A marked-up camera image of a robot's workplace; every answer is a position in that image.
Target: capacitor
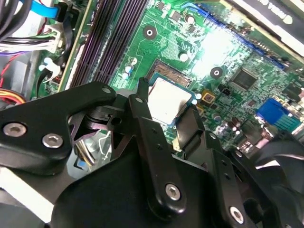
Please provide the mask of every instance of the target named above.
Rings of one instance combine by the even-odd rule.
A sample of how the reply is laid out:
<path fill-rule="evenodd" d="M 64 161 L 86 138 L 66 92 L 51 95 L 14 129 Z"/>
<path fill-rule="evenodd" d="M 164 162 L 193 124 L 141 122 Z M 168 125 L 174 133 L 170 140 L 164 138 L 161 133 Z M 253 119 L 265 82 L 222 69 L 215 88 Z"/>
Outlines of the capacitor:
<path fill-rule="evenodd" d="M 198 104 L 198 101 L 196 99 L 192 100 L 191 102 L 193 105 L 197 105 Z"/>
<path fill-rule="evenodd" d="M 190 14 L 187 14 L 185 16 L 185 21 L 188 23 L 188 24 L 193 24 L 195 22 L 195 19 L 192 15 Z"/>
<path fill-rule="evenodd" d="M 231 121 L 236 127 L 241 126 L 241 122 L 235 116 L 231 118 Z"/>
<path fill-rule="evenodd" d="M 195 98 L 196 98 L 197 100 L 200 100 L 200 99 L 202 98 L 202 95 L 201 95 L 201 94 L 195 94 Z"/>
<path fill-rule="evenodd" d="M 128 74 L 128 73 L 123 73 L 122 74 L 123 80 L 127 80 L 129 78 L 129 76 L 130 76 L 130 74 Z"/>
<path fill-rule="evenodd" d="M 124 70 L 126 71 L 126 73 L 130 74 L 133 71 L 134 67 L 133 65 L 126 65 Z"/>
<path fill-rule="evenodd" d="M 229 122 L 227 123 L 227 125 L 228 125 L 228 127 L 229 127 L 231 130 L 233 130 L 234 132 L 237 130 L 237 127 L 236 127 L 231 121 L 229 121 Z"/>
<path fill-rule="evenodd" d="M 212 119 L 217 123 L 220 123 L 222 121 L 222 117 L 220 117 L 218 113 L 212 114 Z"/>
<path fill-rule="evenodd" d="M 180 61 L 183 62 L 183 63 L 186 62 L 189 59 L 186 52 L 180 52 L 179 58 L 180 58 Z"/>

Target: red wire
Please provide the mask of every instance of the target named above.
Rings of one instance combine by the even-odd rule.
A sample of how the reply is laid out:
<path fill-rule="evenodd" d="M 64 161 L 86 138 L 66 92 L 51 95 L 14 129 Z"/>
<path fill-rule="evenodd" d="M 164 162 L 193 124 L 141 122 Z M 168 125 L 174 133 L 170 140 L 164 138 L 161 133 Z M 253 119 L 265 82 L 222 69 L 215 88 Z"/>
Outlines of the red wire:
<path fill-rule="evenodd" d="M 0 74 L 0 88 L 2 88 L 3 86 L 3 81 L 4 81 L 4 74 L 5 72 L 8 70 L 8 68 L 10 67 L 10 63 L 16 59 L 18 56 L 20 56 L 21 54 L 18 54 L 18 55 L 15 55 L 15 56 L 12 56 L 9 61 L 5 64 L 3 70 L 1 71 L 1 74 Z"/>
<path fill-rule="evenodd" d="M 14 97 L 12 97 L 12 96 L 1 96 L 1 95 L 0 95 L 0 98 L 8 99 L 8 100 L 10 100 L 10 101 L 15 102 L 16 104 L 20 104 L 20 103 L 21 103 L 18 99 L 14 98 Z"/>

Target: black plastic bracket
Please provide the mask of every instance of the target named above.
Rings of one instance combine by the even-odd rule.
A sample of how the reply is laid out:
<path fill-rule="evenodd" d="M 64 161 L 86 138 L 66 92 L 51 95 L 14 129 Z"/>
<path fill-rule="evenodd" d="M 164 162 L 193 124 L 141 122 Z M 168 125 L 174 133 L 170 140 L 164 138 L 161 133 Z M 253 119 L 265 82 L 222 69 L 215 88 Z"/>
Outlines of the black plastic bracket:
<path fill-rule="evenodd" d="M 109 86 L 90 83 L 1 111 L 0 165 L 40 175 L 62 171 L 72 150 L 69 117 L 99 105 L 110 105 L 115 98 L 116 92 Z M 9 123 L 24 125 L 26 133 L 7 136 L 3 128 Z M 62 138 L 59 148 L 48 148 L 42 143 L 50 133 Z"/>

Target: integrated circuit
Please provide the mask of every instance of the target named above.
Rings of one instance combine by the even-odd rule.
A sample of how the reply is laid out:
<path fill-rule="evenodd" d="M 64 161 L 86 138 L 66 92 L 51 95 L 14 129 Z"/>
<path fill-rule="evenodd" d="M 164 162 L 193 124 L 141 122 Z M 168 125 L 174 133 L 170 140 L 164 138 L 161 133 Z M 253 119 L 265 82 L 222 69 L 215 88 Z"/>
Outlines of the integrated circuit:
<path fill-rule="evenodd" d="M 243 91 L 247 91 L 254 85 L 256 81 L 257 77 L 254 77 L 248 71 L 241 69 L 232 79 L 231 85 Z"/>
<path fill-rule="evenodd" d="M 157 3 L 157 8 L 160 10 L 162 10 L 164 8 L 164 6 L 165 6 L 165 3 L 161 2 L 161 1 L 159 3 Z"/>
<path fill-rule="evenodd" d="M 175 21 L 179 21 L 179 19 L 181 18 L 181 14 L 176 11 L 172 11 L 170 17 Z"/>
<path fill-rule="evenodd" d="M 150 80 L 155 73 L 159 73 L 183 87 L 188 87 L 191 82 L 191 79 L 185 74 L 158 59 L 153 63 L 147 78 Z"/>

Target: chip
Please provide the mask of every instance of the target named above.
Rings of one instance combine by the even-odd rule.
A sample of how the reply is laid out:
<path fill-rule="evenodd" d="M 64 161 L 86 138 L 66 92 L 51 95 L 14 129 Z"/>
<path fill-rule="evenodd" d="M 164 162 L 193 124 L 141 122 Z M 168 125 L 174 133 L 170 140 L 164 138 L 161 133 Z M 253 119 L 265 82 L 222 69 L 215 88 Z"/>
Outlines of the chip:
<path fill-rule="evenodd" d="M 181 18 L 181 14 L 176 11 L 172 11 L 170 17 L 175 21 L 179 21 L 179 19 Z"/>
<path fill-rule="evenodd" d="M 246 70 L 241 69 L 232 79 L 231 84 L 243 91 L 247 91 L 254 85 L 256 81 L 256 77 L 248 73 Z"/>
<path fill-rule="evenodd" d="M 251 101 L 248 102 L 249 107 L 253 107 L 255 104 L 256 104 L 255 100 L 251 100 Z"/>
<path fill-rule="evenodd" d="M 160 10 L 162 10 L 164 8 L 164 6 L 165 6 L 165 3 L 163 3 L 163 2 L 160 1 L 160 3 L 158 3 L 157 8 L 159 8 Z"/>
<path fill-rule="evenodd" d="M 165 80 L 159 74 L 155 74 L 154 77 L 156 80 L 149 87 L 148 106 L 151 116 L 160 123 L 171 125 L 174 123 L 174 119 L 179 117 L 191 104 L 195 95 L 191 91 Z"/>
<path fill-rule="evenodd" d="M 189 27 L 189 32 L 194 32 L 195 31 L 195 27 L 194 27 L 194 25 L 190 25 L 190 27 Z"/>
<path fill-rule="evenodd" d="M 213 109 L 213 110 L 215 110 L 215 109 L 218 108 L 218 106 L 217 106 L 216 104 L 212 104 L 212 105 L 210 106 L 210 108 Z"/>

